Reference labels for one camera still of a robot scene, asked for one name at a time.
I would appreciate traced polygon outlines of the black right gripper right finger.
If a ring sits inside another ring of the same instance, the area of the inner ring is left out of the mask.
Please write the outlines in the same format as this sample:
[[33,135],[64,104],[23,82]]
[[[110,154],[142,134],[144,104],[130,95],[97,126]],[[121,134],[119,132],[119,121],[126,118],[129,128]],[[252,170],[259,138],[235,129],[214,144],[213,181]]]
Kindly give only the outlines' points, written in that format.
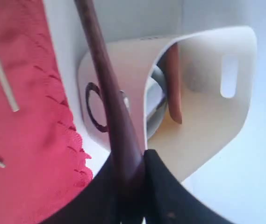
[[172,175],[158,153],[149,149],[145,162],[145,221],[147,224],[230,224],[205,206]]

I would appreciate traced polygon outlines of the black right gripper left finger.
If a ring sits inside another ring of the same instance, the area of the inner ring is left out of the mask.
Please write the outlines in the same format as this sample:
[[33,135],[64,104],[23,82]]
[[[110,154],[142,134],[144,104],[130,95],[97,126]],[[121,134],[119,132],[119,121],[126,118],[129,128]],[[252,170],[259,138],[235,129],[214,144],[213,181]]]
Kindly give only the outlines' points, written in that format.
[[138,167],[132,195],[119,191],[109,156],[96,177],[66,206],[43,220],[43,224],[141,224],[144,161]]

